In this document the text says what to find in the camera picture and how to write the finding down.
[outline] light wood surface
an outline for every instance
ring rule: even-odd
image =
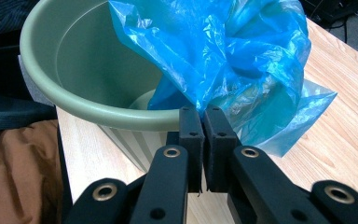
[[[312,50],[305,77],[338,92],[320,119],[283,157],[271,158],[297,185],[334,179],[358,191],[358,52],[309,21]],[[58,109],[74,201],[91,182],[130,183],[139,171],[98,128]],[[225,195],[190,194],[187,223],[232,223]]]

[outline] round metal joint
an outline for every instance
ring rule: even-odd
[[[241,153],[245,157],[249,157],[249,158],[256,158],[259,155],[258,151],[248,147],[241,150]]]
[[[113,198],[117,193],[116,185],[112,183],[101,184],[92,192],[95,201],[103,202]]]
[[[164,156],[168,158],[175,158],[180,155],[180,150],[174,147],[170,147],[164,150]]]
[[[330,185],[324,188],[324,193],[336,202],[346,204],[354,203],[353,196],[345,189]]]

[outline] brown fabric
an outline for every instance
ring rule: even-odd
[[[0,132],[0,223],[59,223],[57,120]]]

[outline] crumpled blue bag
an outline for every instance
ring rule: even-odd
[[[221,107],[244,145],[282,156],[335,92],[304,80],[297,0],[109,0],[120,41],[163,73],[149,109]]]

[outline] green trash can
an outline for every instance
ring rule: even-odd
[[[178,130],[178,110],[146,110],[161,72],[119,43],[106,1],[40,1],[22,28],[21,58],[51,102],[100,125],[145,171]]]

